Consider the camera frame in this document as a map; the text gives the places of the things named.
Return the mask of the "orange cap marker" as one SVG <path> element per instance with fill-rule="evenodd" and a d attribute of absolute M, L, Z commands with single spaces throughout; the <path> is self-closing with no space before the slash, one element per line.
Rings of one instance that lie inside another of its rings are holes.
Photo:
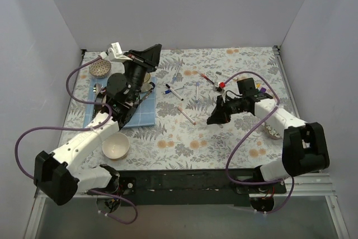
<path fill-rule="evenodd" d="M 190 121 L 191 124 L 196 125 L 196 121 L 192 119 L 180 106 L 177 107 L 178 111 L 187 119 Z"/>

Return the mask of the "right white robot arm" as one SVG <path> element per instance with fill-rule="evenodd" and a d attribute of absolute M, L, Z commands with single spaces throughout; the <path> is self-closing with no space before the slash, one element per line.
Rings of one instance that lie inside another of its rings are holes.
<path fill-rule="evenodd" d="M 254 186 L 265 193 L 274 184 L 329 167 L 330 160 L 324 129 L 319 123 L 307 123 L 279 107 L 273 96 L 260 91 L 253 78 L 237 82 L 239 95 L 229 97 L 225 83 L 214 87 L 219 96 L 216 107 L 207 119 L 207 124 L 226 124 L 231 116 L 239 113 L 250 113 L 260 119 L 257 126 L 268 124 L 283 139 L 281 157 L 253 170 L 249 179 L 230 181 L 235 184 Z"/>

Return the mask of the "black cap marker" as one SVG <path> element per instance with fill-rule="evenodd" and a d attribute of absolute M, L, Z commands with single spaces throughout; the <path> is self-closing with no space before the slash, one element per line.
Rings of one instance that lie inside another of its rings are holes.
<path fill-rule="evenodd" d="M 172 88 L 172 86 L 170 86 L 169 84 L 166 83 L 166 87 L 167 87 L 167 90 L 165 91 L 165 94 L 172 93 L 172 94 L 174 94 L 179 100 L 181 100 L 181 101 L 184 100 L 184 98 L 181 97 L 181 96 L 177 93 L 177 91 L 176 91 L 174 88 Z"/>

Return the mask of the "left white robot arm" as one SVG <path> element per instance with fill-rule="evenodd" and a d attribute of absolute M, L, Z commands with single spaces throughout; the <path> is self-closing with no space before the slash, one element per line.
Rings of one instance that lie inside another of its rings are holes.
<path fill-rule="evenodd" d="M 142 103 L 140 98 L 146 74 L 157 70 L 162 45 L 144 50 L 122 52 L 113 43 L 96 60 L 120 62 L 124 72 L 113 73 L 107 80 L 106 101 L 99 104 L 95 118 L 66 144 L 35 158 L 34 183 L 55 204 L 64 205 L 76 193 L 91 189 L 113 194 L 118 190 L 120 174 L 109 165 L 80 171 L 81 163 L 102 142 L 118 133 L 133 117 Z"/>

